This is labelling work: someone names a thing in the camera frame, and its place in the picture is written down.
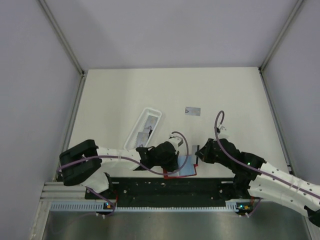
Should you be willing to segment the red leather card holder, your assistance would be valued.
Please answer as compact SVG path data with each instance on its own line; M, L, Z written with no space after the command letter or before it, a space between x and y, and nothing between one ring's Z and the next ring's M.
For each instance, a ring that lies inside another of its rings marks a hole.
M193 177L197 175L196 167L198 166L198 160L195 155L189 155L184 167L175 174L164 176L164 179L180 179L186 177Z

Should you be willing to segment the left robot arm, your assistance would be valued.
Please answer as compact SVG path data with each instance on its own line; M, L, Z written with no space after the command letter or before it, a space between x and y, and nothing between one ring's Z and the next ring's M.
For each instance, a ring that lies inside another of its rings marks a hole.
M93 139L88 139L59 155L62 182L68 187L82 185L90 188L106 199L114 191L109 170L146 170L163 176L164 173L152 170L160 167L167 173L173 173L179 169L179 147L183 143L182 138L171 136L156 147L128 150L99 147Z

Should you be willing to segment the silver magnetic stripe card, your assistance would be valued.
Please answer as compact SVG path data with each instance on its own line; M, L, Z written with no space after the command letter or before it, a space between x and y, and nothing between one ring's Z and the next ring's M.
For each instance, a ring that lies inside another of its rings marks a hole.
M196 152L200 149L200 146L199 145L193 145L192 146L192 151L191 151L191 155L192 156L195 156L196 155Z

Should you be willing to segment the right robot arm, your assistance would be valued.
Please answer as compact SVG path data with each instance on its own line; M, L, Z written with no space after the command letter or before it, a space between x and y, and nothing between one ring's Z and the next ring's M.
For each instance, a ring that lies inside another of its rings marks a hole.
M210 138L195 155L206 164L220 164L234 174L232 187L221 186L226 200L250 197L290 208L320 225L320 187L286 173L253 153L238 150L223 138Z

